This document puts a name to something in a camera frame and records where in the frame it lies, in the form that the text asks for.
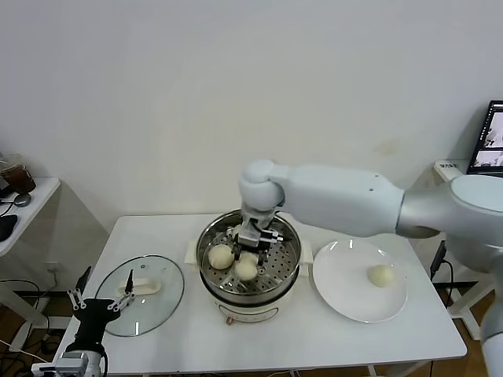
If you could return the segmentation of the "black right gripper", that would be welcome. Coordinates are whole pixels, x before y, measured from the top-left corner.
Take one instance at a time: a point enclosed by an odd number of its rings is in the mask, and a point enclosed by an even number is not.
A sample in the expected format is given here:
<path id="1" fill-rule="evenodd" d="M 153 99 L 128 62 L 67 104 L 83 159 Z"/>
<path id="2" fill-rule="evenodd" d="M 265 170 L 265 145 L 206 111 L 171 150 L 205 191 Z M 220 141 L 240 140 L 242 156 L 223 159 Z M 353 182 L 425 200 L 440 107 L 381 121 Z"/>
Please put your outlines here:
<path id="1" fill-rule="evenodd" d="M 235 236 L 235 242 L 233 245 L 235 261 L 240 259 L 241 248 L 253 251 L 260 250 L 258 266 L 263 266 L 263 263 L 267 261 L 266 249 L 275 244 L 275 235 L 273 231 L 259 227 L 259 223 L 255 219 L 251 219 L 241 225 Z"/>

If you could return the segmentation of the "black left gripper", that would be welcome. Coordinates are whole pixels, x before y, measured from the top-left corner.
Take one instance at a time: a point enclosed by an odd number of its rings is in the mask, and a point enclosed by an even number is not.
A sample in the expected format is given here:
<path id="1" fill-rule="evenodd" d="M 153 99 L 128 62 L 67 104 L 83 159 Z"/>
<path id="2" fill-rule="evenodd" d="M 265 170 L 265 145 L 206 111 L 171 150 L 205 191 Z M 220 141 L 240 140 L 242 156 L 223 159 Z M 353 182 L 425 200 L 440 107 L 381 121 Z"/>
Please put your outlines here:
<path id="1" fill-rule="evenodd" d="M 74 342 L 70 343 L 67 350 L 102 350 L 103 336 L 105 328 L 109 322 L 115 320 L 113 310 L 123 310 L 134 300 L 133 293 L 134 279 L 133 270 L 129 272 L 127 283 L 123 294 L 113 301 L 112 299 L 102 298 L 83 298 L 91 272 L 91 266 L 88 266 L 84 274 L 77 280 L 75 287 L 68 290 L 68 297 L 72 303 L 74 317 L 79 320 L 79 328 L 75 334 Z"/>

